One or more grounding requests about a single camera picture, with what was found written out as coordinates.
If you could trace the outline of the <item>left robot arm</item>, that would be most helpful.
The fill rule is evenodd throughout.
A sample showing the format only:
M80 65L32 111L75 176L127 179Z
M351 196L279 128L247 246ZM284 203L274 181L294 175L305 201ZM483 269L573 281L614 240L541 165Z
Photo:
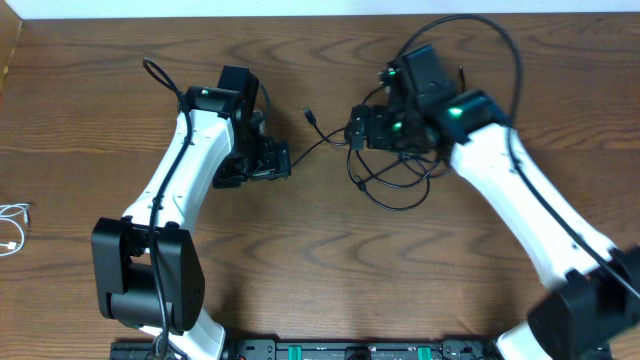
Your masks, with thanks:
M191 233L209 189L289 177L289 148L264 134L255 102L265 89L248 68L226 65L216 86L180 91L150 59L143 66L176 95L176 129L141 195L92 231L99 310L153 336L138 358L218 359L226 331L203 308Z

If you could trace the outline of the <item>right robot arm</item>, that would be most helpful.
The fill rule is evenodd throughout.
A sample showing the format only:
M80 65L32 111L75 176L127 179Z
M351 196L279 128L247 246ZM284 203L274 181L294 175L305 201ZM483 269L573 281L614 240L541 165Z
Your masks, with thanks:
M566 201L482 90L461 92L423 46L380 75L384 105L356 105L352 151L438 160L491 205L531 260L547 297L495 342L504 359L582 359L639 323L639 252L620 250Z

